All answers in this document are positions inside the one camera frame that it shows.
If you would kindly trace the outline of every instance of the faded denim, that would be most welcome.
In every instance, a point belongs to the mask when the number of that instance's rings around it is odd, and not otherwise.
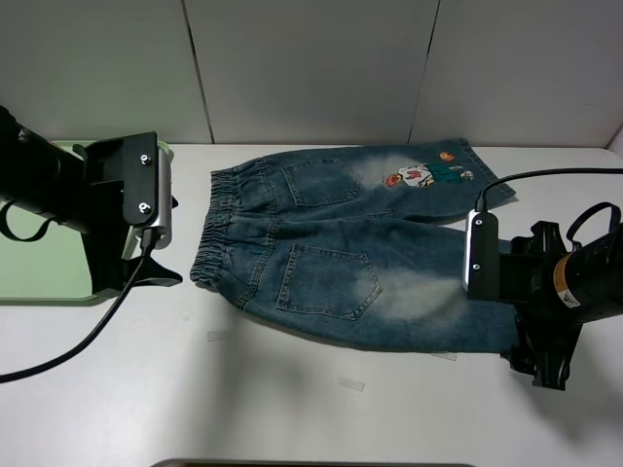
[[[239,309],[357,347],[502,352],[510,305],[468,301],[463,217],[494,174],[465,140],[314,149],[212,172],[191,278]],[[506,185],[489,205],[514,195]]]

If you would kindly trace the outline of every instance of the blue denim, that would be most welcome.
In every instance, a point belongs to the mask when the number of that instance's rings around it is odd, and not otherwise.
[[[357,347],[502,352],[514,308],[468,301],[465,216],[494,174],[465,140],[313,149],[212,172],[191,278],[239,309]],[[514,195],[490,191],[499,204]]]

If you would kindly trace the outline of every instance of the wire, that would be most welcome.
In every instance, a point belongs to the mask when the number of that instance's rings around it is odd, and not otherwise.
[[[95,325],[92,331],[86,336],[80,343],[78,343],[74,348],[68,350],[62,355],[57,356],[56,358],[42,363],[41,365],[37,365],[35,367],[28,368],[26,370],[21,370],[19,372],[8,373],[6,375],[0,375],[0,384],[5,382],[17,381],[19,379],[25,379],[27,377],[34,377],[35,375],[40,375],[47,370],[51,370],[52,368],[57,367],[58,365],[62,365],[67,360],[75,357],[80,352],[82,352],[85,348],[87,348],[94,340],[99,336],[99,334],[103,331],[104,327],[108,324],[108,322],[115,315],[123,301],[128,296],[128,293],[140,274],[142,273],[145,265],[147,264],[147,260],[149,260],[154,247],[156,246],[156,242],[158,241],[158,235],[154,229],[146,229],[143,232],[143,236],[141,237],[141,255],[140,261],[138,262],[138,266],[129,277],[128,282],[122,289],[119,296],[115,299],[115,302],[108,308],[106,314],[99,320],[99,322]]]
[[[568,173],[595,173],[595,174],[620,174],[623,175],[623,168],[595,168],[595,167],[578,167],[578,168],[550,168],[547,170],[535,170],[532,172],[516,173],[507,177],[498,178],[494,182],[487,185],[480,191],[476,199],[476,211],[487,211],[487,191],[502,183],[512,180],[520,180],[522,178],[541,177],[543,175],[564,175]]]

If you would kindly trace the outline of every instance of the light green tray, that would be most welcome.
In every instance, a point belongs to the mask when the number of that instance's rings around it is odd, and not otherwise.
[[[91,141],[56,141],[74,154],[74,144]],[[159,141],[169,160],[173,153]],[[44,219],[18,207],[9,210],[9,225],[17,236],[35,233]],[[131,256],[134,235],[128,237],[126,257]],[[80,234],[52,223],[48,233],[33,243],[11,241],[0,234],[0,305],[94,305],[101,299],[91,293],[91,274]]]

